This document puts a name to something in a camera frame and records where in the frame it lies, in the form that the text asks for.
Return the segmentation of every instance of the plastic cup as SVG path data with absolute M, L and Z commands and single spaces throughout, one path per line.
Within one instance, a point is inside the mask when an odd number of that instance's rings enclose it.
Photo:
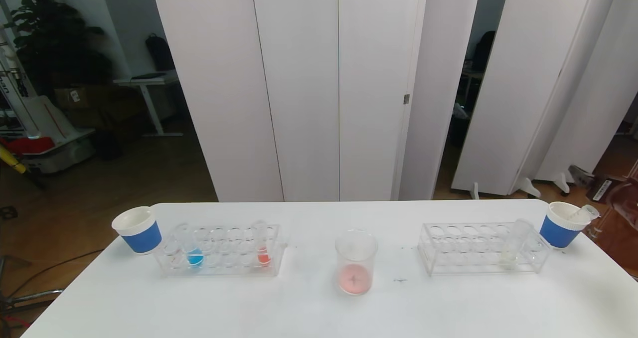
M 579 213 L 580 210 L 566 202 L 550 203 L 540 235 L 554 248 L 567 247 L 592 222 L 591 212 Z
M 521 218 L 516 220 L 510 228 L 510 233 L 505 238 L 500 262 L 505 264 L 514 263 L 529 234 L 533 231 L 534 225 L 527 220 Z
M 362 229 L 344 232 L 335 241 L 337 250 L 337 285 L 349 295 L 370 290 L 374 270 L 376 239 Z
M 111 227 L 137 254 L 148 254 L 161 242 L 160 228 L 150 207 L 136 207 L 120 213 L 111 222 Z

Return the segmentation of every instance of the blue paper cup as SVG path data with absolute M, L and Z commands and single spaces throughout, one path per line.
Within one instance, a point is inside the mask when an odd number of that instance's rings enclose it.
M 549 204 L 547 215 L 540 227 L 540 235 L 547 243 L 555 248 L 567 247 L 578 236 L 587 223 L 572 222 L 567 217 L 576 213 L 580 208 L 566 202 L 552 202 Z
M 148 254 L 161 242 L 160 228 L 150 207 L 136 207 L 120 213 L 111 227 L 137 254 Z

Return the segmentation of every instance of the clear acrylic test tube rack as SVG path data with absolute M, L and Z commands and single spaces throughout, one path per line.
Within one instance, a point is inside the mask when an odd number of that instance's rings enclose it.
M 153 250 L 166 275 L 275 276 L 285 244 L 280 227 L 267 225 L 265 250 L 255 245 L 253 228 L 244 226 L 191 226 L 198 249 L 185 252 L 174 231 Z
M 513 222 L 424 224 L 419 254 L 428 275 L 540 272 L 551 247 L 536 231 L 513 260 L 501 252 Z

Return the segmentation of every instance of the white partition panel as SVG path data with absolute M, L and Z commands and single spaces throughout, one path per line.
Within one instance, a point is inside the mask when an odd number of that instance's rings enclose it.
M 530 179 L 539 179 L 540 166 L 548 153 L 549 147 L 556 136 L 561 122 L 568 120 L 567 108 L 574 97 L 576 88 L 581 82 L 581 77 L 590 61 L 592 51 L 600 35 L 600 30 L 605 22 L 609 7 L 613 0 L 588 0 L 581 24 L 579 25 L 574 42 L 570 48 L 561 74 L 556 81 L 549 104 L 545 110 L 542 123 L 536 132 L 529 154 L 525 158 L 520 169 L 519 176 Z M 554 181 L 558 178 L 557 172 L 545 175 L 544 178 Z
M 505 0 L 452 188 L 513 188 L 587 0 Z
M 638 0 L 613 0 L 592 58 L 537 177 L 592 171 L 638 91 Z
M 426 0 L 399 199 L 432 198 L 476 5 Z
M 422 0 L 339 0 L 342 201 L 389 200 L 412 94 Z
M 255 0 L 285 201 L 339 201 L 337 0 Z
M 282 201 L 253 0 L 156 1 L 219 201 Z

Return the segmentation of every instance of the potted plant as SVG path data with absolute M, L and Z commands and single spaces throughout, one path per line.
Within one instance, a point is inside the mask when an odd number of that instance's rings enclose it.
M 18 58 L 40 95 L 52 98 L 54 88 L 112 79 L 111 61 L 92 45 L 104 31 L 87 26 L 77 9 L 59 0 L 22 0 L 11 15 L 25 33 L 13 41 Z

